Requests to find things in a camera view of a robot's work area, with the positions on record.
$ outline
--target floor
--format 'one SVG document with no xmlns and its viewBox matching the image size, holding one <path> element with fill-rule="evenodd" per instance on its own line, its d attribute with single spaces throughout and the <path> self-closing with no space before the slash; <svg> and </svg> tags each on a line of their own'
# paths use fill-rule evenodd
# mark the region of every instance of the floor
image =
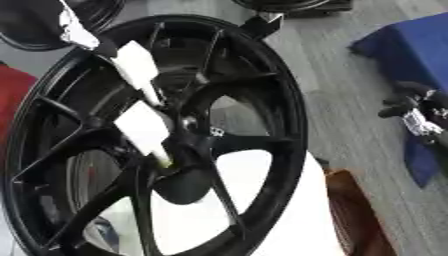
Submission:
<svg viewBox="0 0 448 256">
<path fill-rule="evenodd" d="M 288 20 L 267 42 L 306 96 L 310 150 L 355 174 L 399 255 L 445 256 L 448 180 L 439 175 L 424 190 L 413 183 L 402 162 L 401 126 L 376 115 L 389 88 L 374 63 L 346 47 L 386 24 L 447 11 L 448 1 L 356 0 L 355 6 L 335 17 Z M 230 0 L 130 0 L 117 22 L 167 13 L 203 14 L 236 24 L 251 15 Z M 65 52 L 25 53 L 0 43 L 0 59 L 38 77 Z M 22 255 L 2 220 L 0 248 L 0 256 Z"/>
</svg>

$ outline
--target wheel rim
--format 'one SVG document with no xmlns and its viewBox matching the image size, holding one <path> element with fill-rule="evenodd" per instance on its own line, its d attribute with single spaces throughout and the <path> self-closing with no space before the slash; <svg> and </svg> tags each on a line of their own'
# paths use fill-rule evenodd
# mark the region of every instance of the wheel rim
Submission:
<svg viewBox="0 0 448 256">
<path fill-rule="evenodd" d="M 281 215 L 297 185 L 305 157 L 303 101 L 286 66 L 264 43 L 254 42 L 236 26 L 199 16 L 147 18 L 121 25 L 107 34 L 119 44 L 132 39 L 145 44 L 161 70 L 165 70 L 155 84 L 164 90 L 167 98 L 167 107 L 159 110 L 170 116 L 174 129 L 179 130 L 172 132 L 165 142 L 179 168 L 165 172 L 162 177 L 169 181 L 172 174 L 183 172 L 185 166 L 201 164 L 234 224 L 203 245 L 176 255 L 249 255 Z M 167 57 L 173 56 L 173 51 L 181 56 L 179 49 L 201 45 L 201 40 L 207 47 L 199 50 L 207 50 L 199 62 L 188 58 L 185 63 L 185 56 L 182 60 Z M 175 76 L 173 69 L 182 69 L 186 80 Z M 254 108 L 264 113 L 263 122 L 270 127 L 271 136 L 212 136 L 206 113 L 224 95 L 238 95 L 235 98 L 244 101 L 253 99 Z M 2 196 L 16 237 L 32 255 L 48 251 L 54 255 L 115 255 L 86 243 L 82 232 L 103 210 L 126 196 L 131 198 L 136 213 L 143 251 L 147 255 L 162 255 L 146 210 L 150 207 L 148 198 L 154 183 L 160 181 L 163 170 L 155 167 L 151 157 L 138 157 L 136 150 L 111 125 L 120 111 L 139 97 L 107 63 L 81 51 L 74 51 L 61 60 L 27 96 L 9 136 Z M 183 121 L 188 117 L 194 117 L 198 125 L 184 129 Z M 58 174 L 65 173 L 68 160 L 73 159 L 70 156 L 94 149 L 113 158 L 121 172 L 78 212 L 71 213 L 61 206 L 68 203 L 55 195 L 58 186 L 54 184 L 61 183 Z M 269 151 L 273 161 L 263 188 L 248 210 L 240 214 L 217 175 L 213 159 L 245 149 Z M 212 152 L 212 158 L 204 157 L 204 152 Z M 155 189 L 163 194 L 162 188 Z M 42 206 L 42 197 L 53 200 L 54 209 Z M 51 211 L 56 211 L 56 217 L 52 218 Z"/>
<path fill-rule="evenodd" d="M 123 9 L 123 0 L 95 0 L 83 1 L 81 3 L 69 3 L 77 13 L 84 26 L 94 33 L 103 31 Z M 11 13 L 25 19 L 18 10 L 12 9 Z M 4 28 L 0 32 L 0 39 L 10 46 L 25 51 L 49 51 L 67 46 L 59 38 L 36 25 L 39 22 L 30 24 L 26 19 L 24 24 L 3 24 Z"/>
<path fill-rule="evenodd" d="M 234 0 L 249 9 L 263 12 L 293 12 L 319 7 L 330 0 Z"/>
</svg>

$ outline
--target wheel spoke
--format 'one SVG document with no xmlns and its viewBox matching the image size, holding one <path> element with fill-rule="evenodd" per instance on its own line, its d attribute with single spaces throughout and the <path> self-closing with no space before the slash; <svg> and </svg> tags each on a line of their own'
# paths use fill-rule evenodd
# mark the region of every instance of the wheel spoke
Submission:
<svg viewBox="0 0 448 256">
<path fill-rule="evenodd" d="M 213 58 L 217 54 L 218 51 L 218 45 L 220 40 L 223 38 L 224 31 L 218 30 L 215 35 L 212 38 L 212 41 L 210 42 L 210 45 L 208 47 L 207 53 L 205 55 L 204 62 L 202 63 L 202 67 L 199 70 L 199 73 L 207 77 L 211 64 L 213 63 Z"/>
<path fill-rule="evenodd" d="M 222 137 L 211 139 L 211 152 L 214 158 L 224 154 L 244 150 L 265 150 L 272 154 L 277 150 L 285 150 L 294 145 L 292 138 L 279 138 L 275 136 L 238 136 L 225 134 Z"/>
<path fill-rule="evenodd" d="M 186 108 L 186 111 L 190 111 L 191 109 L 204 111 L 209 109 L 213 102 L 220 97 L 245 88 L 251 89 L 252 91 L 269 93 L 269 88 L 277 85 L 276 78 L 276 73 L 261 73 L 247 77 L 211 81 L 191 93 L 184 108 Z"/>
<path fill-rule="evenodd" d="M 139 230 L 140 241 L 145 256 L 162 256 L 157 247 L 151 217 L 151 194 L 158 177 L 156 171 L 146 168 L 138 170 L 130 188 L 133 190 L 131 201 Z"/>
<path fill-rule="evenodd" d="M 104 210 L 125 196 L 118 182 L 112 183 L 103 192 L 97 194 L 76 215 L 47 242 L 45 248 L 49 249 L 57 242 L 81 241 L 84 228 Z"/>
<path fill-rule="evenodd" d="M 221 178 L 221 175 L 219 175 L 216 165 L 210 163 L 208 168 L 206 168 L 206 172 L 210 177 L 213 190 L 215 191 L 216 195 L 224 206 L 227 215 L 229 216 L 231 230 L 235 234 L 241 235 L 243 238 L 245 238 L 247 233 L 246 226 L 244 225 L 243 219 L 238 213 L 236 205 L 233 202 L 232 197 L 230 196 L 230 193 Z"/>
<path fill-rule="evenodd" d="M 157 25 L 154 28 L 154 31 L 151 34 L 151 37 L 149 38 L 148 42 L 146 43 L 146 48 L 149 51 L 152 51 L 154 48 L 154 44 L 156 43 L 157 38 L 160 35 L 160 32 L 165 28 L 165 23 L 157 23 Z"/>
<path fill-rule="evenodd" d="M 44 96 L 39 96 L 36 100 L 37 102 L 42 103 L 44 106 L 49 107 L 52 110 L 52 112 L 67 117 L 76 123 L 82 123 L 84 121 L 79 112 L 73 110 L 72 108 L 58 101 L 52 100 Z"/>
<path fill-rule="evenodd" d="M 43 156 L 25 167 L 12 181 L 26 180 L 32 175 L 41 174 L 39 171 L 48 170 L 51 164 L 63 160 L 67 160 L 71 156 L 75 156 L 91 149 L 101 149 L 106 145 L 110 145 L 117 138 L 117 131 L 113 127 L 83 129 L 79 128 L 72 135 L 57 143 Z"/>
</svg>

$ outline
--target red object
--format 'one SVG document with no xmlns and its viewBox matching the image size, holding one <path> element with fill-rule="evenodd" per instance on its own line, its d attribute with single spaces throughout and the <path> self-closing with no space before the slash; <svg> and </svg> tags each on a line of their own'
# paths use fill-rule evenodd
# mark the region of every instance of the red object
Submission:
<svg viewBox="0 0 448 256">
<path fill-rule="evenodd" d="M 17 107 L 36 78 L 0 64 L 0 151 Z"/>
</svg>

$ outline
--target blue cloth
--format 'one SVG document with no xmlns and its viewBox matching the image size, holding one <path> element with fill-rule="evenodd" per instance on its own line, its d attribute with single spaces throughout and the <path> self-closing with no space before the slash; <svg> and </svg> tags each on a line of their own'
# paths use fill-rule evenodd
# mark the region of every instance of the blue cloth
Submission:
<svg viewBox="0 0 448 256">
<path fill-rule="evenodd" d="M 414 81 L 448 92 L 448 13 L 389 25 L 353 43 L 351 50 L 377 60 L 391 81 Z M 420 187 L 440 171 L 432 152 L 410 134 L 404 159 Z"/>
</svg>

